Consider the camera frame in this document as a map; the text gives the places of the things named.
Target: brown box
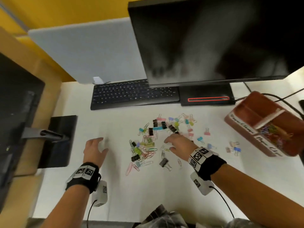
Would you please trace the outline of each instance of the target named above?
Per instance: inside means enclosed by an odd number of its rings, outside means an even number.
[[[59,75],[40,57],[0,27],[0,53],[16,62],[40,80],[44,81],[42,93],[32,127],[48,129],[50,119],[60,93]],[[44,141],[28,140],[17,166],[4,208],[0,214],[0,227],[25,227],[35,205],[42,176],[37,171]]]
[[[275,117],[271,123],[288,134],[293,134],[282,148],[276,147],[254,129],[256,124],[277,109],[285,112]],[[304,121],[257,91],[250,93],[224,121],[269,157],[296,156],[304,149]]]

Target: forearm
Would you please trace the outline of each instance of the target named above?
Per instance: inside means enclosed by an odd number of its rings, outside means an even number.
[[[62,198],[45,219],[42,228],[80,227],[89,200],[90,191],[86,186],[74,185],[67,189]]]
[[[267,228],[304,227],[304,208],[228,164],[211,180],[253,222]]]

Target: white desk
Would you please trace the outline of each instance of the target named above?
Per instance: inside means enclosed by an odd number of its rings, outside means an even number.
[[[252,82],[248,85],[252,90],[280,97],[293,92],[286,80]],[[236,98],[249,94],[242,83],[233,83],[231,86]],[[102,178],[108,183],[109,198],[107,204],[92,209],[90,220],[140,222],[162,203],[168,210],[181,212],[189,222],[230,221],[231,214],[218,193],[213,191],[207,196],[201,195],[190,179],[192,167],[182,161],[180,169],[177,157],[172,153],[166,153],[173,167],[171,172],[161,168],[161,151],[157,151],[151,158],[154,161],[152,165],[141,167],[139,172],[133,169],[129,176],[125,175],[131,162],[129,140],[138,139],[138,129],[147,122],[152,123],[158,114],[166,118],[181,113],[193,114],[198,121],[193,127],[194,140],[198,145],[200,143],[196,138],[203,135],[206,127],[210,128],[211,144],[217,147],[215,151],[230,165],[304,206],[304,168],[300,158],[270,158],[257,150],[223,121],[233,106],[181,107],[180,104],[168,104],[91,111],[92,90],[92,84],[71,82],[62,85],[54,116],[78,115],[74,144],[67,167],[43,171],[44,180],[33,213],[34,218],[46,218],[55,207],[64,193],[65,181],[82,163],[85,142],[103,136],[109,138],[110,148],[101,168]],[[294,96],[289,100],[291,103],[298,101]],[[159,133],[156,141],[158,148],[168,135],[166,132]],[[240,156],[226,153],[225,147],[229,146],[230,141],[240,142]],[[246,218],[223,196],[235,217]]]

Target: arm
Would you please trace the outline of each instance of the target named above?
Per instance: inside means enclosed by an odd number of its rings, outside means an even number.
[[[170,150],[185,161],[198,148],[177,134],[166,138],[168,142],[175,146]],[[303,207],[232,166],[223,164],[211,180],[251,221],[268,228],[304,227]]]
[[[99,168],[103,164],[108,149],[99,152],[98,144],[103,138],[86,142],[83,162],[92,162]],[[90,191],[86,186],[74,185],[66,190],[60,201],[45,219],[42,228],[75,228],[80,227],[88,204]]]

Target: label on box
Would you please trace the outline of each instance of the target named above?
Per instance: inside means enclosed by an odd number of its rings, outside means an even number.
[[[254,136],[256,140],[258,140],[262,145],[264,145],[268,150],[270,150],[273,154],[275,154],[277,157],[283,157],[284,153],[277,148],[274,144],[269,142],[266,138],[264,138],[261,135]]]
[[[257,131],[253,129],[251,126],[243,122],[240,118],[238,118],[234,113],[229,113],[229,117],[237,123],[239,126],[241,126],[244,130],[246,130],[250,134],[257,134]]]

